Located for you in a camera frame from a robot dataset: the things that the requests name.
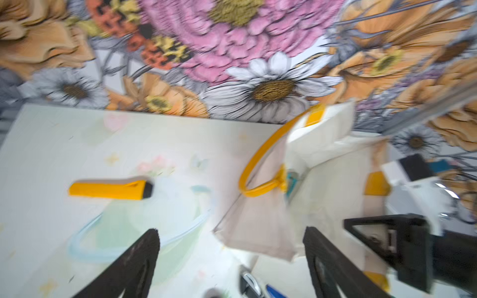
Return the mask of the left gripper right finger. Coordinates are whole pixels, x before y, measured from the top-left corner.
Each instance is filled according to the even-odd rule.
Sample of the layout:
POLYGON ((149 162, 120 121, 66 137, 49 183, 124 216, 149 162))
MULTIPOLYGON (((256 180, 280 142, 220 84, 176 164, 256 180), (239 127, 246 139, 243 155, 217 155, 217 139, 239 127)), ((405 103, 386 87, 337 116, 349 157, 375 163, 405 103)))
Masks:
POLYGON ((313 288, 318 298, 390 297, 317 228, 306 228, 303 244, 313 288))

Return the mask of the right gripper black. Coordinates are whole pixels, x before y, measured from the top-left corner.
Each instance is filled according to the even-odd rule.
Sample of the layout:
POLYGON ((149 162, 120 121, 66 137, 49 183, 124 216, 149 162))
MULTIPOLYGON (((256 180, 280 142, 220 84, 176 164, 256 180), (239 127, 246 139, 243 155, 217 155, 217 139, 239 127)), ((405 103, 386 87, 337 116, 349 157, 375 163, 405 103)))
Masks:
POLYGON ((345 219, 344 229, 395 268, 404 284, 430 293, 440 281, 477 293, 476 237, 448 230, 432 235, 416 214, 345 219))

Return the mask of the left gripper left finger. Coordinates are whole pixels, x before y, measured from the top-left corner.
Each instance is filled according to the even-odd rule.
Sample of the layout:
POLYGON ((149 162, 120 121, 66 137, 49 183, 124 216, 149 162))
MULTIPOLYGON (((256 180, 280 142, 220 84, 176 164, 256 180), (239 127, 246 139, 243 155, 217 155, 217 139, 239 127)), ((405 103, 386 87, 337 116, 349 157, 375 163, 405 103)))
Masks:
POLYGON ((75 297, 146 298, 159 252, 159 233, 151 228, 75 297))

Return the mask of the yellow utility knife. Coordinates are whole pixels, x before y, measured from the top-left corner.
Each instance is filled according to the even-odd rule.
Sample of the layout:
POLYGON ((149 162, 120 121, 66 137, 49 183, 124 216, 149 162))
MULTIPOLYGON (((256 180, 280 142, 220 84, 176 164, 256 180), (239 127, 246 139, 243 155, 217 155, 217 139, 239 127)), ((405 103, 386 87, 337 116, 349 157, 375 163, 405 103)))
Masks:
POLYGON ((141 201, 152 196, 154 185, 145 179, 78 181, 68 189, 70 196, 141 201))

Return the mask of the teal utility knife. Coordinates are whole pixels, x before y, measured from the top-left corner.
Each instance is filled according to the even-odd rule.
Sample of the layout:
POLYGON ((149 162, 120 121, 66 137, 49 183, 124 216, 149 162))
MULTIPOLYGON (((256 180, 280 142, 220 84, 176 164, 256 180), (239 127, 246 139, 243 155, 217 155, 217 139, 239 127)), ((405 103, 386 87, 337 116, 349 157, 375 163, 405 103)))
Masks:
POLYGON ((287 198, 291 198, 294 192, 294 189, 296 188, 298 181, 299 181, 299 175, 297 172, 294 171, 288 171, 287 176, 287 190, 286 190, 286 196, 287 198))

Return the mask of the grey metal utility knife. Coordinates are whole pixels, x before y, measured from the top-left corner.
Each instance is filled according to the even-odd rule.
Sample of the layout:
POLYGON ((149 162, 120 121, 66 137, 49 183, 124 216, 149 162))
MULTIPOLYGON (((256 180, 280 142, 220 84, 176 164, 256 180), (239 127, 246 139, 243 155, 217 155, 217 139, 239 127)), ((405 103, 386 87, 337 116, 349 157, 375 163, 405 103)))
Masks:
POLYGON ((243 298, 265 298, 258 281, 247 271, 239 275, 239 291, 243 298))

